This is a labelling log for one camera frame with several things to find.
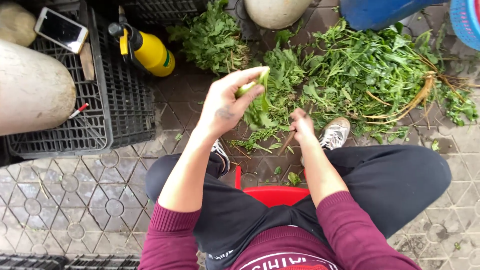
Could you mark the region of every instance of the tattoo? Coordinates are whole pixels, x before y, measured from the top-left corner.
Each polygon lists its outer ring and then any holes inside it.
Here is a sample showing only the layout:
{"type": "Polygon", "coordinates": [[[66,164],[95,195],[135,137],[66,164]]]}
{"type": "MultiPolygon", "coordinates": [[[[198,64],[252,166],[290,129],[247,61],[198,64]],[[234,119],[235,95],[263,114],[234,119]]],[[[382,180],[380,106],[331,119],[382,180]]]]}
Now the tattoo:
{"type": "Polygon", "coordinates": [[[223,106],[222,108],[219,108],[218,110],[216,110],[215,115],[219,116],[223,119],[227,119],[227,120],[230,120],[230,118],[235,116],[234,113],[230,112],[230,105],[229,104],[227,104],[227,105],[223,106]]]}

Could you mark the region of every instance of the person's left hand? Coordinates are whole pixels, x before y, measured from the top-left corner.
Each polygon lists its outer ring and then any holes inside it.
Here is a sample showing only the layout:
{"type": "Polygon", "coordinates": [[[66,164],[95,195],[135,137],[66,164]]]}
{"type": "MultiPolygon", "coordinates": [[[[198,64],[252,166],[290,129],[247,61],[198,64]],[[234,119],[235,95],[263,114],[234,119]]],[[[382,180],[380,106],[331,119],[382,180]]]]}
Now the person's left hand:
{"type": "Polygon", "coordinates": [[[248,105],[263,93],[264,87],[255,85],[239,99],[235,99],[235,92],[242,85],[256,79],[266,69],[268,67],[235,71],[213,82],[208,90],[197,128],[213,140],[234,128],[248,105]]]}

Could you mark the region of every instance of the maroon sweater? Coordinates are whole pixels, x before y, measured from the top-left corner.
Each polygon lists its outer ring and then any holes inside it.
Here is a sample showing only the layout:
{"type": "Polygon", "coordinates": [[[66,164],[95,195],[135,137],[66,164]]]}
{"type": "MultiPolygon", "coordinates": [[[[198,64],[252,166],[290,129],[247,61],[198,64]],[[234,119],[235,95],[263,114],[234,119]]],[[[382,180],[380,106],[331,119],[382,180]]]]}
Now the maroon sweater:
{"type": "MultiPolygon", "coordinates": [[[[139,270],[197,270],[193,228],[200,210],[179,213],[155,205],[139,270]]],[[[272,270],[316,266],[327,270],[421,270],[391,248],[369,215],[349,192],[320,202],[318,222],[332,247],[295,226],[280,226],[257,235],[227,270],[272,270]]]]}

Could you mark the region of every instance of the tiled ground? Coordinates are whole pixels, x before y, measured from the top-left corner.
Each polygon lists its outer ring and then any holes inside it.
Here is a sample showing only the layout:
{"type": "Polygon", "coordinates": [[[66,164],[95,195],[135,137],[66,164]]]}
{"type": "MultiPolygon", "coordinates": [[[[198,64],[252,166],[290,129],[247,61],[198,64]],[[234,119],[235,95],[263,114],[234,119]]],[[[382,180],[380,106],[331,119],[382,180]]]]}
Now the tiled ground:
{"type": "MultiPolygon", "coordinates": [[[[333,25],[338,19],[331,9],[335,5],[336,0],[313,1],[303,16],[304,27],[292,43],[308,42],[311,32],[333,25]]],[[[444,6],[431,6],[426,15],[412,16],[408,22],[411,33],[417,35],[429,28],[437,33],[445,10],[444,6]]],[[[260,50],[274,45],[272,31],[260,29],[254,35],[261,37],[260,43],[254,43],[260,50]]],[[[462,57],[472,54],[454,36],[444,43],[447,50],[462,57]]],[[[146,170],[158,157],[182,151],[202,109],[198,102],[204,100],[213,78],[179,59],[174,74],[153,82],[159,122],[154,141],[102,156],[42,159],[0,168],[0,252],[140,252],[152,213],[144,193],[146,170]],[[179,133],[183,136],[177,142],[179,133]]],[[[480,105],[480,89],[473,95],[480,105]]],[[[447,192],[388,239],[391,246],[426,270],[480,269],[480,127],[477,122],[469,124],[453,125],[438,106],[430,112],[428,122],[422,119],[422,111],[416,110],[399,123],[410,127],[409,140],[394,143],[430,147],[437,139],[453,173],[447,192]]],[[[222,140],[226,146],[228,140],[248,136],[241,124],[222,140]]],[[[271,142],[260,144],[267,147],[271,142]]],[[[346,146],[375,144],[373,139],[351,137],[346,146]]],[[[286,181],[289,171],[301,172],[300,147],[293,142],[292,148],[295,154],[281,157],[258,150],[251,159],[235,148],[227,151],[231,160],[242,166],[242,185],[247,187],[277,185],[286,181]],[[277,166],[282,173],[275,176],[277,166]]],[[[222,181],[233,185],[233,174],[222,181]]]]}

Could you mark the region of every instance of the phone screen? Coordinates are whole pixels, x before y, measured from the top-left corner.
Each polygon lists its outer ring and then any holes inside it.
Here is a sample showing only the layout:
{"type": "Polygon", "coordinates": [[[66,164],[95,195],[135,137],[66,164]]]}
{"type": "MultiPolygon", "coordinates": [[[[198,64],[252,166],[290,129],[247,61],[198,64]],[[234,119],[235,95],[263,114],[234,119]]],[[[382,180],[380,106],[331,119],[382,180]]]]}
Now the phone screen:
{"type": "Polygon", "coordinates": [[[74,25],[50,11],[45,13],[39,30],[40,33],[71,48],[73,51],[78,51],[81,45],[78,42],[78,36],[81,31],[82,28],[78,25],[74,25]]]}

